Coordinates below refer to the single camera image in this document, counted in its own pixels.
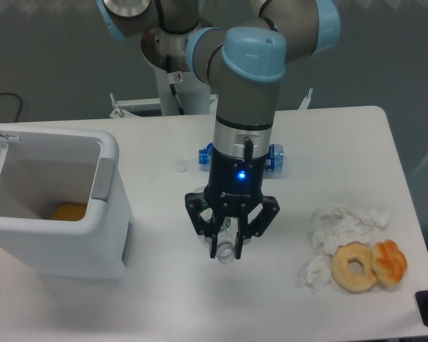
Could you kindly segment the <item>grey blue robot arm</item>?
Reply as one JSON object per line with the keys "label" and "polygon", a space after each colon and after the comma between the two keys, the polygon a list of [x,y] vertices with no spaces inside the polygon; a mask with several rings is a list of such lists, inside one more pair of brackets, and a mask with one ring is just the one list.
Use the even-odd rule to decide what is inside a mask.
{"label": "grey blue robot arm", "polygon": [[222,30],[202,27],[197,1],[99,1],[108,30],[128,38],[159,29],[167,71],[178,58],[218,94],[208,184],[188,193],[195,232],[215,257],[260,237],[279,212],[261,187],[270,164],[270,137],[286,64],[334,46],[341,20],[332,1],[257,1],[258,16]]}

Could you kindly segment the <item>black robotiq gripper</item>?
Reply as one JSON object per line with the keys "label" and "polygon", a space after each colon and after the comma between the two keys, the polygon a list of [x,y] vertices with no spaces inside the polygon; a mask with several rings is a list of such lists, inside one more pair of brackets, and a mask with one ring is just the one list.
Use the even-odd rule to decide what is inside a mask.
{"label": "black robotiq gripper", "polygon": [[[245,241],[252,237],[261,237],[280,211],[277,199],[273,196],[263,197],[261,190],[266,160],[263,155],[246,162],[213,149],[204,194],[190,192],[185,195],[185,208],[195,232],[198,236],[211,238],[211,259],[216,255],[218,234],[224,222],[224,210],[227,217],[238,218],[236,259],[241,258]],[[209,222],[200,214],[204,198],[213,211]],[[249,213],[260,203],[262,209],[249,222]]]}

